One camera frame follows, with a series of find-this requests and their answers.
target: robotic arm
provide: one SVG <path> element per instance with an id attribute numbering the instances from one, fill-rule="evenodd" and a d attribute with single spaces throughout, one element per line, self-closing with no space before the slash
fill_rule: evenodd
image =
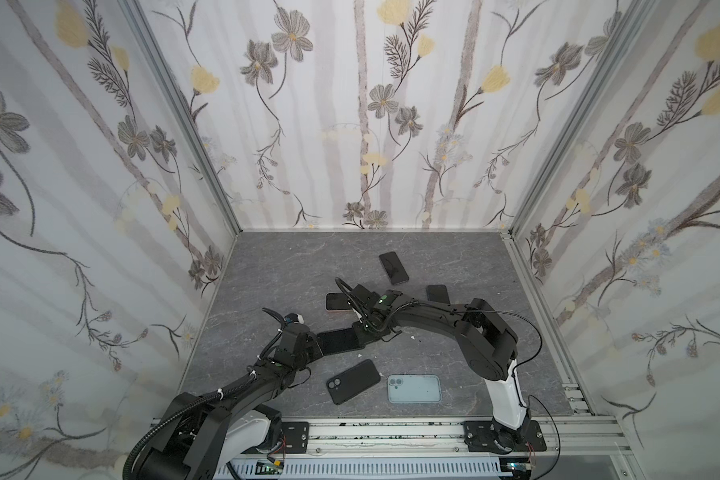
<path id="1" fill-rule="evenodd" d="M 399 326 L 455 339 L 469 367 L 485 379 L 493 403 L 493 445 L 488 444 L 487 450 L 507 454 L 525 444 L 530 414 L 521 401 L 514 375 L 518 336 L 485 300 L 473 299 L 467 305 L 421 302 L 396 290 L 379 295 L 362 285 L 350 290 L 338 278 L 336 283 L 359 317 L 353 329 L 363 345 L 380 340 Z M 271 411 L 261 404 L 276 398 L 293 383 L 297 371 L 323 354 L 317 335 L 306 325 L 287 322 L 272 310 L 264 311 L 279 321 L 280 328 L 256 363 L 248 367 L 248 375 L 215 392 L 201 396 L 183 392 L 174 398 L 160 424 L 128 456 L 124 480 L 210 480 L 218 466 L 246 447 L 274 445 L 278 438 L 264 438 L 264 430 L 259 430 L 262 434 L 256 439 L 247 436 L 241 440 L 236 432 L 241 425 L 254 423 L 257 414 L 252 411 Z"/>

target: black cable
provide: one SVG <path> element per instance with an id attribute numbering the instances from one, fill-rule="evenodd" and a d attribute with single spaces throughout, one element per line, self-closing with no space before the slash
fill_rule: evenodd
<path id="1" fill-rule="evenodd" d="M 235 468 L 232 466 L 232 461 L 226 463 L 226 469 L 230 471 L 230 474 L 232 474 L 232 478 L 235 480 L 242 480 L 242 477 L 240 475 L 237 475 L 237 472 L 235 472 Z"/>
<path id="2" fill-rule="evenodd" d="M 311 379 L 311 378 L 312 378 L 312 369 L 310 369 L 308 366 L 306 366 L 306 367 L 304 367 L 304 368 L 306 368 L 307 371 L 309 372 L 309 375 L 307 376 L 307 380 Z M 289 389 L 292 389 L 292 388 L 294 388 L 294 387 L 298 387 L 299 385 L 304 385 L 304 384 L 307 382 L 307 380 L 304 380 L 303 382 L 297 383 L 297 384 L 295 384 L 295 385 L 291 385 L 291 386 L 288 387 L 288 388 L 289 388 Z"/>
<path id="3" fill-rule="evenodd" d="M 125 464 L 123 465 L 123 480 L 130 479 L 131 470 L 134 468 L 134 463 L 135 463 L 136 459 L 138 458 L 139 454 L 144 449 L 146 444 L 150 442 L 152 437 L 157 435 L 157 433 L 160 430 L 165 428 L 168 424 L 170 424 L 177 418 L 181 418 L 182 416 L 184 416 L 185 414 L 187 414 L 189 412 L 192 412 L 192 410 L 194 410 L 196 408 L 200 408 L 207 403 L 211 403 L 211 402 L 220 400 L 221 398 L 223 398 L 225 396 L 230 396 L 230 395 L 234 395 L 235 393 L 238 393 L 239 391 L 247 388 L 251 383 L 253 383 L 254 380 L 256 380 L 256 375 L 251 375 L 250 378 L 248 379 L 248 381 L 243 383 L 240 386 L 229 388 L 226 390 L 223 389 L 221 391 L 221 393 L 214 392 L 214 393 L 210 394 L 209 396 L 197 398 L 195 401 L 193 401 L 188 406 L 182 408 L 178 412 L 174 413 L 172 416 L 166 418 L 165 420 L 163 420 L 162 422 L 160 422 L 159 424 L 154 426 L 154 428 L 149 430 L 143 437 L 141 437 L 141 440 L 139 440 L 136 443 L 136 445 L 134 446 L 134 449 L 131 450 L 130 453 L 128 454 L 128 458 L 125 459 Z"/>
<path id="4" fill-rule="evenodd" d="M 560 431 L 557 429 L 557 423 L 554 422 L 554 418 L 552 417 L 552 414 L 550 413 L 549 410 L 547 410 L 547 407 L 541 402 L 541 400 L 539 400 L 534 395 L 528 395 L 528 403 L 530 403 L 531 398 L 536 400 L 539 403 L 539 405 L 541 405 L 544 408 L 544 411 L 547 413 L 550 420 L 552 420 L 552 426 L 554 426 L 554 432 L 557 434 L 557 455 L 554 458 L 554 463 L 552 464 L 552 466 L 550 467 L 549 470 L 547 470 L 546 472 L 542 473 L 541 475 L 537 476 L 534 479 L 534 480 L 539 480 L 539 478 L 547 475 L 547 473 L 549 473 L 549 472 L 552 472 L 552 470 L 555 468 L 555 466 L 557 465 L 557 461 L 560 460 L 560 451 L 562 450 L 563 446 L 560 444 Z"/>

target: smartphone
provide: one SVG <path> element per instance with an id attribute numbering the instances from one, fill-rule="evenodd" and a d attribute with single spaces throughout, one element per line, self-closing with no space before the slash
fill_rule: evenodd
<path id="1" fill-rule="evenodd" d="M 392 403 L 437 403 L 442 400 L 436 375 L 390 375 L 387 393 Z"/>
<path id="2" fill-rule="evenodd" d="M 445 285 L 427 285 L 427 300 L 437 303 L 451 303 Z"/>
<path id="3" fill-rule="evenodd" d="M 352 310 L 349 305 L 349 299 L 344 293 L 328 293 L 326 295 L 326 310 L 334 312 L 336 310 Z"/>
<path id="4" fill-rule="evenodd" d="M 317 334 L 317 344 L 320 345 L 323 355 L 334 355 L 336 353 L 362 350 L 363 348 L 355 329 L 352 327 L 320 332 Z"/>
<path id="5" fill-rule="evenodd" d="M 410 278 L 408 278 L 408 274 L 405 273 L 405 268 L 403 268 L 402 262 L 395 252 L 381 254 L 378 258 L 382 261 L 382 266 L 384 266 L 384 270 L 387 272 L 389 281 L 392 282 L 393 285 L 410 280 Z"/>
<path id="6" fill-rule="evenodd" d="M 328 393 L 336 405 L 371 388 L 381 381 L 376 366 L 371 360 L 363 360 L 349 370 L 339 373 L 326 382 Z"/>

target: light blue smartphone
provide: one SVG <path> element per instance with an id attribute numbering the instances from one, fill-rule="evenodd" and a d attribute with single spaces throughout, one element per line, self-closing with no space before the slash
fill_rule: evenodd
<path id="1" fill-rule="evenodd" d="M 387 392 L 392 403 L 437 403 L 442 400 L 436 375 L 390 375 Z"/>

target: black smartphone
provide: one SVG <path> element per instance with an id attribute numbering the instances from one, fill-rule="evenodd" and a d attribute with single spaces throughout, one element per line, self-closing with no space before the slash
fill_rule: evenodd
<path id="1" fill-rule="evenodd" d="M 323 355 L 351 352 L 353 350 L 362 350 L 363 348 L 357 333 L 355 333 L 355 329 L 352 327 L 341 330 L 331 330 L 330 332 L 320 332 L 317 334 L 317 344 L 320 345 L 320 350 L 322 350 Z"/>
<path id="2" fill-rule="evenodd" d="M 445 285 L 427 285 L 427 300 L 430 302 L 450 303 Z"/>
<path id="3" fill-rule="evenodd" d="M 344 293 L 328 293 L 326 294 L 326 310 L 333 312 L 336 310 L 352 310 Z"/>
<path id="4" fill-rule="evenodd" d="M 363 360 L 349 370 L 339 373 L 326 382 L 328 393 L 336 405 L 376 385 L 382 378 L 371 360 Z"/>
<path id="5" fill-rule="evenodd" d="M 410 280 L 410 278 L 408 278 L 408 274 L 405 273 L 405 268 L 403 268 L 402 262 L 395 252 L 381 254 L 378 258 L 382 261 L 382 266 L 384 266 L 384 270 L 387 272 L 389 281 L 392 282 L 393 285 Z"/>

